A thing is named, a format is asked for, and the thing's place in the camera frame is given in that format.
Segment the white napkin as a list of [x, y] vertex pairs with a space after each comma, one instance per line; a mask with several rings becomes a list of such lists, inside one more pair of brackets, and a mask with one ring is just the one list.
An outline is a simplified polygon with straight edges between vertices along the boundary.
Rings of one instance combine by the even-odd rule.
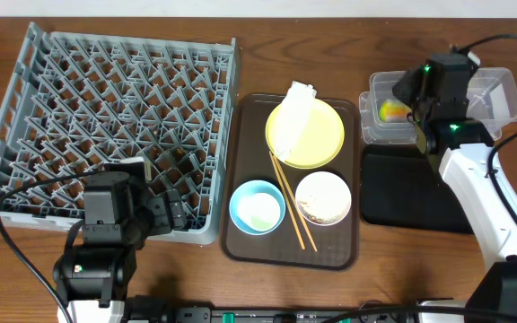
[[311, 84], [293, 81], [274, 124], [274, 154], [282, 162], [291, 155], [306, 128], [317, 91]]

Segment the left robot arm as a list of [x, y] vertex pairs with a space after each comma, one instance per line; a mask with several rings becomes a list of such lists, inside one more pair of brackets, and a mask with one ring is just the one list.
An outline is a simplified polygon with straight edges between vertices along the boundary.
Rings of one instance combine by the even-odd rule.
[[127, 295], [136, 253], [148, 238], [183, 228], [180, 193], [154, 196], [142, 175], [92, 175], [83, 191], [84, 218], [69, 231], [53, 276], [61, 305], [74, 322], [172, 322], [161, 298]]

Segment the green snack wrapper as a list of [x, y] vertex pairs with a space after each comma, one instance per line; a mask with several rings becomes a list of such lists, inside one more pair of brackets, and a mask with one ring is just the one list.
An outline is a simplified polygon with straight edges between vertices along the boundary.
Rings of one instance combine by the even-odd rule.
[[411, 108], [397, 100], [385, 100], [378, 112], [379, 120], [383, 123], [404, 123], [411, 113]]

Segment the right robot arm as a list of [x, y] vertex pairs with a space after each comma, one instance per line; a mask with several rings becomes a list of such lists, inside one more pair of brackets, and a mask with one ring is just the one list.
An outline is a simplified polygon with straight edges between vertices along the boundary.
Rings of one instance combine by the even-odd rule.
[[410, 107], [416, 146], [457, 197], [475, 234], [486, 275], [460, 307], [425, 302], [423, 322], [517, 322], [517, 195], [501, 167], [484, 124], [467, 115], [470, 79], [479, 68], [473, 54], [431, 55], [393, 86]]

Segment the white plastic cup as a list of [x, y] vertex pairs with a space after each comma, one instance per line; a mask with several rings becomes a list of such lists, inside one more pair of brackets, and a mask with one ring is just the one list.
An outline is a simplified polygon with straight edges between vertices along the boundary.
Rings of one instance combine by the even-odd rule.
[[281, 206], [268, 193], [244, 196], [238, 206], [239, 218], [254, 231], [269, 231], [280, 219]]

